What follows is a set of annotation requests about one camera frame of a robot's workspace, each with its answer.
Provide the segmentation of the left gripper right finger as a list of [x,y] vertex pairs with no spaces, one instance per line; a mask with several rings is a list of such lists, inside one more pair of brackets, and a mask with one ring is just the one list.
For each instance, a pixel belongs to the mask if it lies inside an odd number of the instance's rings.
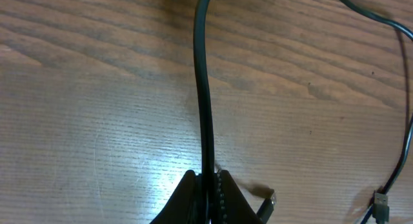
[[216,174],[216,223],[261,224],[236,182],[227,170]]

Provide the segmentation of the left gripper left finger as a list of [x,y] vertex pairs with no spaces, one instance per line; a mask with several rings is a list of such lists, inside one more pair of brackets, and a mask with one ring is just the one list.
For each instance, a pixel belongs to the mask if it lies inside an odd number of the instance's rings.
[[161,212],[150,224],[184,224],[188,223],[196,187],[196,174],[193,170],[185,172],[176,189],[168,199]]

